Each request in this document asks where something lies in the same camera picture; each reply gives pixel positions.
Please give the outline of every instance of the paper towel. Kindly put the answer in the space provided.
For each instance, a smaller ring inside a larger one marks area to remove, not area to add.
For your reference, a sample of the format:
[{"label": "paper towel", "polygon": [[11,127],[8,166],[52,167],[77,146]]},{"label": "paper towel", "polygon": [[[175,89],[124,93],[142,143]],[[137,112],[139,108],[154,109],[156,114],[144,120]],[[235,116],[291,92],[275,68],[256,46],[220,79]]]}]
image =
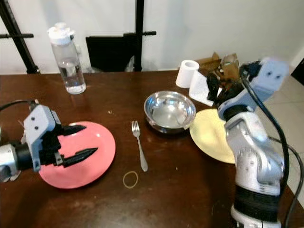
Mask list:
[{"label": "paper towel", "polygon": [[189,88],[194,72],[197,72],[199,67],[200,65],[193,60],[182,61],[175,84],[181,88]]},{"label": "paper towel", "polygon": [[189,96],[203,104],[213,106],[213,101],[207,100],[208,93],[207,78],[200,72],[195,71],[190,84]]}]

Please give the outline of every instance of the tile floor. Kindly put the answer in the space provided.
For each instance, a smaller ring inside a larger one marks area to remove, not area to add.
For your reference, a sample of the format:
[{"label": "tile floor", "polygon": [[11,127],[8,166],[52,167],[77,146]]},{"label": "tile floor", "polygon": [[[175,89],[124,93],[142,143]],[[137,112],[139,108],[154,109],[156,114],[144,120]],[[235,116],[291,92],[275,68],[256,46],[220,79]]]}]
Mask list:
[{"label": "tile floor", "polygon": [[[297,150],[304,162],[304,86],[289,76],[283,82],[281,89],[275,92],[265,104],[280,123],[288,144]],[[268,135],[278,138],[274,126],[265,117],[263,112],[257,109],[256,113],[261,118]],[[274,142],[274,148],[282,154],[280,144]],[[300,168],[295,156],[291,153],[288,186],[293,193],[296,191],[299,179]],[[304,189],[302,189],[298,200],[302,207],[304,207]]]}]

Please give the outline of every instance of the fork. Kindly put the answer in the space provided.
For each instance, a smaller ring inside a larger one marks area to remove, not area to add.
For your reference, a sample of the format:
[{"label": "fork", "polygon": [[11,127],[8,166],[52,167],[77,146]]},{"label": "fork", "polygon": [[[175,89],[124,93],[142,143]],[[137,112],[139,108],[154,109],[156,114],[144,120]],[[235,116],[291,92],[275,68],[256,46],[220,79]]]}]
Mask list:
[{"label": "fork", "polygon": [[137,120],[131,121],[131,125],[132,125],[132,133],[137,138],[137,142],[138,142],[139,155],[140,155],[140,159],[141,159],[142,170],[145,171],[145,172],[147,172],[147,170],[148,170],[148,164],[147,164],[147,161],[146,161],[146,159],[144,157],[144,154],[143,154],[141,142],[139,141],[139,136],[141,135],[141,132],[139,130],[139,125],[138,125]]}]

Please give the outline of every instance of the white bottle cap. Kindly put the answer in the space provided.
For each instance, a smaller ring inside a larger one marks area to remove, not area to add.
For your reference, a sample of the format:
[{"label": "white bottle cap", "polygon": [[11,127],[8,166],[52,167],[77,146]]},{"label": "white bottle cap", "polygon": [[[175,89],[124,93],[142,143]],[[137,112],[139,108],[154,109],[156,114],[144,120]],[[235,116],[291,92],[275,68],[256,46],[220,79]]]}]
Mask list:
[{"label": "white bottle cap", "polygon": [[75,31],[66,26],[64,22],[59,22],[47,31],[52,44],[63,45],[72,41]]}]

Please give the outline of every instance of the black cable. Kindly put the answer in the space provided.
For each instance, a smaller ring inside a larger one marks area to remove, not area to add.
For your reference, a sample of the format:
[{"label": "black cable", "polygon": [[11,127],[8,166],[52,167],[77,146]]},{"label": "black cable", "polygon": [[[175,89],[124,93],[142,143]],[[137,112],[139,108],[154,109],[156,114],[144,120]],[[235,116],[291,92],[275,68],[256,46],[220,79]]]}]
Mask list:
[{"label": "black cable", "polygon": [[288,153],[288,146],[287,146],[287,141],[284,135],[284,132],[282,128],[280,127],[279,123],[277,120],[272,116],[270,111],[265,107],[263,102],[258,98],[257,94],[255,91],[251,88],[249,82],[247,81],[247,73],[245,72],[244,69],[240,69],[240,75],[242,79],[242,83],[244,87],[247,89],[248,93],[250,94],[251,98],[256,102],[256,104],[260,107],[260,109],[264,112],[264,114],[268,117],[268,119],[272,122],[272,124],[275,126],[277,132],[279,133],[281,142],[282,142],[282,148],[283,148],[283,155],[284,155],[284,175],[282,178],[282,183],[281,183],[281,192],[280,194],[282,195],[284,192],[284,189],[287,185],[287,180],[288,180],[288,175],[289,175],[289,153]]},{"label": "black cable", "polygon": [[[275,142],[277,142],[277,143],[282,143],[281,140],[276,139],[274,137],[269,136],[268,138],[271,139],[271,140],[273,140],[273,141],[275,141]],[[290,145],[287,145],[287,146],[288,146],[288,149],[290,149],[291,152],[294,153],[294,155],[295,155],[295,157],[296,157],[296,159],[297,159],[297,161],[299,163],[299,166],[300,166],[300,180],[299,180],[299,184],[298,184],[298,187],[296,189],[296,192],[294,194],[293,201],[291,202],[291,205],[290,205],[290,207],[288,209],[288,213],[287,213],[287,215],[285,217],[285,227],[288,227],[288,222],[289,222],[290,214],[291,214],[291,212],[293,211],[293,209],[295,207],[296,200],[297,200],[297,198],[298,198],[298,196],[300,194],[300,191],[301,191],[302,186],[303,186],[303,180],[304,180],[303,162],[302,162],[299,154],[297,153],[297,151],[292,146],[290,146]]]},{"label": "black cable", "polygon": [[9,102],[7,104],[4,104],[2,106],[0,106],[0,112],[12,105],[16,105],[16,104],[19,104],[19,103],[28,103],[28,105],[33,105],[35,104],[35,100],[16,100],[16,101],[12,101],[12,102]]}]

